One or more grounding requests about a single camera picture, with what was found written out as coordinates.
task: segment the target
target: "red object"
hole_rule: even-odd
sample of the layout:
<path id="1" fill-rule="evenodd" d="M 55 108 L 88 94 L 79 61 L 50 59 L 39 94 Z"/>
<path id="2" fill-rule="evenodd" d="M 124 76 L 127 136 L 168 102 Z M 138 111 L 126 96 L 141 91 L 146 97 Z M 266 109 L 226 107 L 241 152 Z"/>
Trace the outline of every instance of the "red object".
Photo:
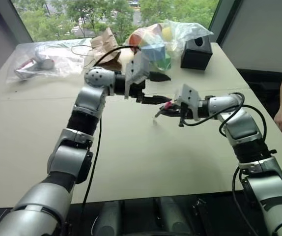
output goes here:
<path id="1" fill-rule="evenodd" d="M 167 109 L 170 108 L 171 106 L 172 106 L 172 102 L 169 101 L 169 102 L 165 103 L 164 109 L 167 110 Z"/>
<path id="2" fill-rule="evenodd" d="M 137 35 L 137 34 L 132 34 L 129 38 L 129 45 L 131 46 L 139 46 L 139 44 L 141 43 L 142 38 Z M 136 48 L 131 48 L 132 52 L 137 53 L 137 49 Z"/>

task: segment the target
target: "tissue box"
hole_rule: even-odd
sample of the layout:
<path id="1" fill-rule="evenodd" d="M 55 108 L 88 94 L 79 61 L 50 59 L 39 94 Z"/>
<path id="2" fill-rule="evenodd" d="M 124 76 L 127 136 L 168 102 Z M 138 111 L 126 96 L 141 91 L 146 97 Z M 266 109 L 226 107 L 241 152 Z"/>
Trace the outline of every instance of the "tissue box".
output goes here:
<path id="1" fill-rule="evenodd" d="M 205 70 L 212 54 L 209 36 L 189 40 L 181 56 L 180 67 Z"/>

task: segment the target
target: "tree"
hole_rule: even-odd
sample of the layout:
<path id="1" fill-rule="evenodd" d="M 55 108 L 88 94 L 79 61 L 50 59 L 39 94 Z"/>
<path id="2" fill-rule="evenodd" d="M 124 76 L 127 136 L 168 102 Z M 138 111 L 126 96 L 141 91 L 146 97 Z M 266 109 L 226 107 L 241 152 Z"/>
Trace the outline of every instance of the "tree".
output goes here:
<path id="1" fill-rule="evenodd" d="M 104 32 L 107 27 L 108 27 L 108 24 L 106 24 L 106 23 L 100 23 L 100 22 L 96 23 L 96 25 L 95 25 L 95 34 L 98 35 L 101 32 Z"/>
<path id="2" fill-rule="evenodd" d="M 106 0 L 53 0 L 52 4 L 60 11 L 65 10 L 67 16 L 80 26 L 85 37 L 83 26 L 96 32 L 97 23 L 107 15 L 109 2 Z"/>
<path id="3" fill-rule="evenodd" d="M 141 19 L 147 26 L 172 18 L 173 0 L 140 0 Z"/>
<path id="4" fill-rule="evenodd" d="M 36 10 L 24 11 L 20 16 L 36 42 L 75 38 L 70 33 L 73 24 L 64 15 L 46 16 L 42 10 Z"/>
<path id="5" fill-rule="evenodd" d="M 12 3 L 19 13 L 37 10 L 49 13 L 46 0 L 12 0 Z"/>
<path id="6" fill-rule="evenodd" d="M 45 0 L 12 0 L 34 41 L 71 39 L 74 24 L 67 16 L 50 13 Z"/>
<path id="7" fill-rule="evenodd" d="M 219 0 L 174 0 L 173 20 L 197 22 L 208 28 Z"/>
<path id="8" fill-rule="evenodd" d="M 112 31 L 115 33 L 119 45 L 124 43 L 128 36 L 136 29 L 133 26 L 133 10 L 130 8 L 127 0 L 114 0 L 109 4 L 106 12 L 110 15 L 106 16 L 111 25 Z"/>

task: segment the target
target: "plastic bag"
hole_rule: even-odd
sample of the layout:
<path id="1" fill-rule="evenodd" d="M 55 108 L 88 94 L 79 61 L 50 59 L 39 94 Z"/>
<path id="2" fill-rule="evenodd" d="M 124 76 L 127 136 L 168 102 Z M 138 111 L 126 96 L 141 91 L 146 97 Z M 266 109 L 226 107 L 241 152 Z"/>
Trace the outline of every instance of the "plastic bag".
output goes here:
<path id="1" fill-rule="evenodd" d="M 6 81 L 79 75 L 84 68 L 85 55 L 91 51 L 89 46 L 89 38 L 19 44 Z"/>
<path id="2" fill-rule="evenodd" d="M 213 34 L 198 23 L 165 20 L 161 24 L 135 30 L 126 45 L 139 46 L 142 52 L 160 70 L 168 70 L 171 59 L 181 56 L 188 40 Z"/>

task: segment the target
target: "beige tabletop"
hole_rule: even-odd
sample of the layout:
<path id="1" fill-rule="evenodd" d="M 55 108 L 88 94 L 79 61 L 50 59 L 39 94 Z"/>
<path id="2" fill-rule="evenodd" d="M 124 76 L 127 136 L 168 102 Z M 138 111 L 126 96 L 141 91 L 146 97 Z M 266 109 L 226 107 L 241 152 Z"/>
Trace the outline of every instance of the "beige tabletop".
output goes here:
<path id="1" fill-rule="evenodd" d="M 276 157 L 282 168 L 281 132 L 218 45 L 212 46 L 212 59 L 226 61 L 225 68 L 212 62 L 207 70 L 214 68 L 217 72 L 209 76 L 205 72 L 202 82 L 201 72 L 189 73 L 174 66 L 168 73 L 178 71 L 178 81 L 157 87 L 167 91 L 160 94 L 172 96 L 173 85 L 181 80 L 196 88 L 201 97 L 244 93 L 246 104 L 265 115 L 266 143 L 278 151 Z M 7 63 L 0 71 L 0 207 L 14 206 L 31 186 L 46 177 L 48 157 L 61 129 L 66 127 L 83 84 L 82 78 L 67 78 L 9 86 L 5 83 L 6 70 Z M 231 87 L 217 88 L 223 84 Z M 237 159 L 226 138 L 218 133 L 220 123 L 211 120 L 197 127 L 179 128 L 177 118 L 153 120 L 158 108 L 121 96 L 107 98 L 100 154 L 88 202 L 230 191 Z M 262 128 L 258 115 L 254 114 L 254 118 Z M 73 203 L 82 201 L 86 186 L 87 181 L 76 186 Z"/>

